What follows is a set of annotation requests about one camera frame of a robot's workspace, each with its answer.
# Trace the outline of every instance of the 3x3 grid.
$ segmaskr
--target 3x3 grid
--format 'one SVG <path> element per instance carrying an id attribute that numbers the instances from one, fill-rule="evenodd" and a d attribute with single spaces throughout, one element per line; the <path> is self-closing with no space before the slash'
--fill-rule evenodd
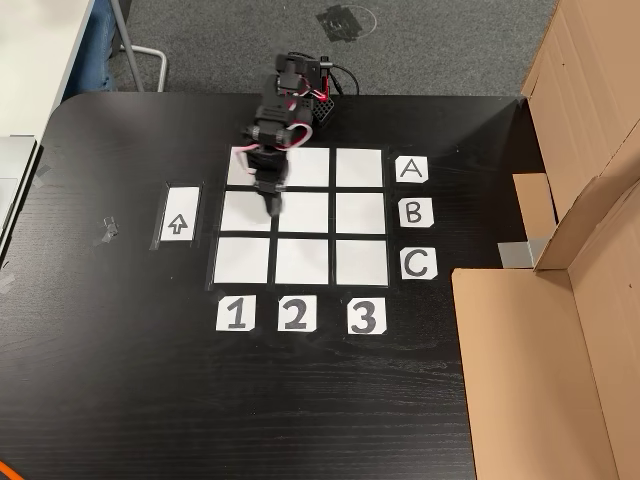
<path id="1" fill-rule="evenodd" d="M 381 150 L 290 151 L 277 218 L 237 155 L 232 149 L 214 283 L 389 285 Z"/>

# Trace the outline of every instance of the gray carpet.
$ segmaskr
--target gray carpet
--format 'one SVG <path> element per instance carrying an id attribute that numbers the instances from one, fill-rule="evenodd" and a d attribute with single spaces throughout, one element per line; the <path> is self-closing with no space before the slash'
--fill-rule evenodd
<path id="1" fill-rule="evenodd" d="M 331 42 L 316 18 L 336 0 L 133 0 L 128 26 L 134 44 L 167 54 L 167 91 L 258 92 L 275 54 L 298 50 L 350 68 L 363 94 L 516 95 L 554 2 L 356 0 L 352 42 Z M 153 89 L 158 61 L 137 58 Z M 133 91 L 126 55 L 111 63 Z"/>

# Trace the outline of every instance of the black desk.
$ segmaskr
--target black desk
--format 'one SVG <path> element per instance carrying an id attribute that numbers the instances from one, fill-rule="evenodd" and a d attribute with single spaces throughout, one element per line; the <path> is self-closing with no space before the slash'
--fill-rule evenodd
<path id="1" fill-rule="evenodd" d="M 386 145 L 430 161 L 419 188 L 436 225 L 396 230 L 394 241 L 430 242 L 440 274 L 396 292 L 389 331 L 374 341 L 346 334 L 340 294 L 309 337 L 268 321 L 251 334 L 215 331 L 210 244 L 228 148 L 257 101 L 97 94 L 54 113 L 40 160 L 51 170 L 2 261 L 16 280 L 0 295 L 0 460 L 21 475 L 474 478 L 449 274 L 499 267 L 496 243 L 526 239 L 511 174 L 543 171 L 528 107 L 338 100 L 311 145 Z M 152 251 L 168 180 L 205 182 L 203 234 L 192 248 Z M 96 245 L 105 217 L 119 235 Z"/>

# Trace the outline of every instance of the up arrow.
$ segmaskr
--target up arrow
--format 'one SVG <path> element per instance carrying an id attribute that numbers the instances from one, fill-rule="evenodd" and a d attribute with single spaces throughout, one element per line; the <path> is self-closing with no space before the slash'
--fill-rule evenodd
<path id="1" fill-rule="evenodd" d="M 183 228 L 187 228 L 187 222 L 182 218 L 182 214 L 179 214 L 176 218 L 174 218 L 171 223 L 168 225 L 169 228 L 173 228 L 174 235 L 180 235 L 180 230 Z"/>

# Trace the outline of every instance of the jeans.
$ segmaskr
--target jeans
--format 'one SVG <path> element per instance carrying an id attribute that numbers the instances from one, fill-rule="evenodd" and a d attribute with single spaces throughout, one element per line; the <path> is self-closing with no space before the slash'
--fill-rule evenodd
<path id="1" fill-rule="evenodd" d="M 115 90 L 113 76 L 109 71 L 111 42 L 115 32 L 116 20 L 111 2 L 95 0 L 69 76 L 65 99 L 84 92 Z"/>

